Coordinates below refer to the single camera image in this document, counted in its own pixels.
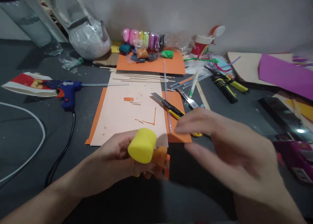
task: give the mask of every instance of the yellow foam piece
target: yellow foam piece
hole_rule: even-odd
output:
[[[156,134],[147,128],[141,128],[128,146],[128,153],[135,161],[148,164],[157,142]]]
[[[293,108],[295,108],[291,99],[286,100],[286,103],[292,106]],[[310,105],[298,102],[298,101],[297,101],[297,104],[299,106],[301,114],[313,122],[313,107]]]

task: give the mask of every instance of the plastic bottle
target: plastic bottle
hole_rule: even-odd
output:
[[[0,8],[45,54],[55,56],[62,53],[60,43],[24,0],[0,0]]]

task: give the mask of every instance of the desk surface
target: desk surface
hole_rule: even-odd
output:
[[[69,44],[62,46],[65,52],[73,50]],[[53,79],[84,83],[107,83],[110,77],[107,69],[86,64],[72,74],[61,68],[58,57],[45,57],[32,42],[26,41],[0,40],[0,60],[1,85],[26,71],[39,72]],[[243,95],[235,90],[239,102],[229,104],[210,78],[200,84],[211,110],[240,121],[266,137],[279,133],[278,126],[257,102],[260,98],[272,96],[273,92],[252,89],[249,95]],[[71,145],[55,173],[54,180],[97,149],[86,146],[84,142],[89,135],[101,91],[101,87],[92,87],[83,88],[76,93],[77,123]],[[46,175],[67,142],[72,114],[64,112],[60,107],[61,103],[55,98],[39,99],[0,88],[0,99],[33,112],[42,120],[47,133],[42,148],[32,161],[13,179],[0,184],[1,219],[44,189]],[[202,103],[197,91],[193,99],[199,105]],[[33,154],[42,135],[36,120],[27,113],[2,105],[0,112],[2,178]],[[213,150],[212,143],[205,137],[194,139],[194,142]],[[65,222],[81,222],[83,219],[90,223],[187,223],[195,220],[212,222],[236,218],[231,192],[206,173],[184,150],[183,145],[170,144],[169,154],[170,181],[125,179],[99,195],[84,199]],[[302,214],[313,218],[313,188],[297,183],[286,168],[280,168],[280,171]]]

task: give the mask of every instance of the clear straw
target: clear straw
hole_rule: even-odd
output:
[[[166,69],[165,69],[165,59],[163,60],[163,67],[164,67],[164,80],[166,80]],[[168,101],[167,98],[167,82],[164,82],[164,91],[165,91],[165,100]],[[169,110],[167,109],[167,117],[169,119],[169,131],[172,133],[172,124],[171,124],[171,115]]]

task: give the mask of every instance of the orange paper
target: orange paper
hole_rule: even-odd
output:
[[[127,97],[125,97],[124,101],[134,101],[134,98],[127,98]]]
[[[164,73],[164,58],[157,59],[153,62],[145,63],[128,63],[126,56],[119,55],[117,62],[117,71],[147,71]],[[172,59],[165,59],[166,73],[168,74],[186,74],[183,56],[178,51],[174,51]]]
[[[98,103],[98,108],[94,117],[94,121],[92,123],[91,126],[91,130],[90,130],[90,134],[89,134],[89,138],[86,140],[85,144],[89,145],[91,143],[92,137],[94,136],[94,133],[96,131],[97,128],[97,124],[98,124],[98,120],[100,117],[100,113],[101,113],[101,109],[102,109],[102,105],[103,105],[103,101],[104,101],[104,97],[105,97],[105,93],[107,92],[107,88],[103,88],[102,93],[101,93],[101,97]]]
[[[165,99],[165,92],[164,91],[162,91],[162,96]],[[170,104],[175,106],[181,112],[185,113],[183,102],[182,102],[182,97],[180,96],[180,94],[178,92],[168,91],[167,97],[168,97],[168,102]],[[176,128],[176,124],[177,124],[177,119],[174,116],[172,116],[172,114],[171,114],[172,133],[170,133],[169,120],[167,117],[167,108],[166,107],[164,107],[164,117],[165,117],[167,138],[168,138],[169,142],[185,142],[185,143],[192,142],[190,134],[176,134],[174,132],[175,128]]]

